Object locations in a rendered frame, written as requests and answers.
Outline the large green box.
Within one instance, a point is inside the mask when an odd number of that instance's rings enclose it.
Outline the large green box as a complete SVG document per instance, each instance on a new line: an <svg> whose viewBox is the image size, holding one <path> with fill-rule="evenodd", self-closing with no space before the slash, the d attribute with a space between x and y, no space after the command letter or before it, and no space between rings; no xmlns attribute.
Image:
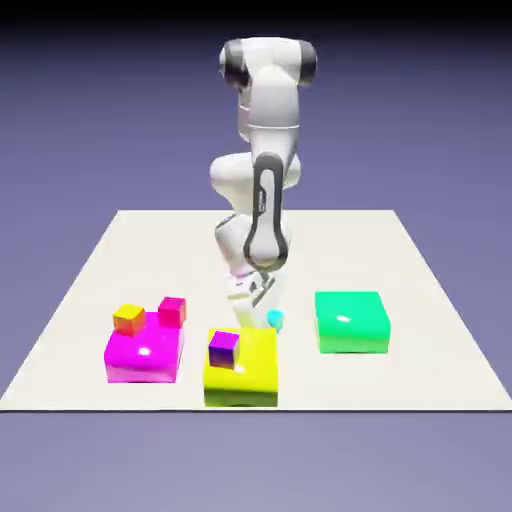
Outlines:
<svg viewBox="0 0 512 512"><path fill-rule="evenodd" d="M323 354L386 354L391 321L376 291L317 291L316 331Z"/></svg>

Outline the large magenta box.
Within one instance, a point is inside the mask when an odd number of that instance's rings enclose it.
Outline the large magenta box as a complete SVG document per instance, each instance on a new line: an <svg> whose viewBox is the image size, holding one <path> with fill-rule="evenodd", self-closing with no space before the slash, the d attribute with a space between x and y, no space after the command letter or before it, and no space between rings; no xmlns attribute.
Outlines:
<svg viewBox="0 0 512 512"><path fill-rule="evenodd" d="M156 312L135 336L114 331L104 351L108 383L175 383L184 345L183 327L162 326Z"/></svg>

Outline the large yellow box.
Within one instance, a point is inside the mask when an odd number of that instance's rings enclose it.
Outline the large yellow box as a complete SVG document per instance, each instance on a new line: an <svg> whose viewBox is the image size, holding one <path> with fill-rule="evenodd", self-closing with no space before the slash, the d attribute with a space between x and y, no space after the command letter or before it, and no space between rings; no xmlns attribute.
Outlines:
<svg viewBox="0 0 512 512"><path fill-rule="evenodd" d="M237 332L240 352L234 369L209 365L208 349L203 370L206 407L276 407L278 405L277 332L272 327L213 329Z"/></svg>

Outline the small purple cube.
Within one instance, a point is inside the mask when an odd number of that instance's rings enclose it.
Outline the small purple cube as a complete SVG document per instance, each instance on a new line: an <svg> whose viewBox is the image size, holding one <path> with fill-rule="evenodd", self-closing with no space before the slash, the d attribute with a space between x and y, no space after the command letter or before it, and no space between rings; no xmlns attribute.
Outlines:
<svg viewBox="0 0 512 512"><path fill-rule="evenodd" d="M208 345L209 365L234 369L240 352L237 332L215 331Z"/></svg>

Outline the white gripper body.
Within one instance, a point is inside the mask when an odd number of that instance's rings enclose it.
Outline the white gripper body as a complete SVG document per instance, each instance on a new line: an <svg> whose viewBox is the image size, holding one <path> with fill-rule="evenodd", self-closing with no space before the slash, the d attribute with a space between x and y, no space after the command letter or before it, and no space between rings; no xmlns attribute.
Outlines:
<svg viewBox="0 0 512 512"><path fill-rule="evenodd" d="M268 327L267 314L269 307L264 297L256 294L237 294L228 297L228 302L235 313L235 316L243 328L264 328Z"/></svg>

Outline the small orange cube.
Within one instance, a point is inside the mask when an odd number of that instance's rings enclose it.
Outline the small orange cube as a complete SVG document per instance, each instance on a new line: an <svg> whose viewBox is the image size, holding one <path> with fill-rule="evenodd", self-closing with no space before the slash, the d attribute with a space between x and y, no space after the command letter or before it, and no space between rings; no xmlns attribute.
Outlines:
<svg viewBox="0 0 512 512"><path fill-rule="evenodd" d="M135 337L145 325L145 310L141 306L123 304L113 314L114 331L118 334Z"/></svg>

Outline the small pink cube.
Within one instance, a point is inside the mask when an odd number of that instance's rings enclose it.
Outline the small pink cube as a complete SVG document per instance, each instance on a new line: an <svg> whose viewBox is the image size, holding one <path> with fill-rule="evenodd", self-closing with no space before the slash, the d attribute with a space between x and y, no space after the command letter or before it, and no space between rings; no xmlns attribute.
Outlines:
<svg viewBox="0 0 512 512"><path fill-rule="evenodd" d="M163 327L181 328L186 320L186 299L165 297L158 307L158 320Z"/></svg>

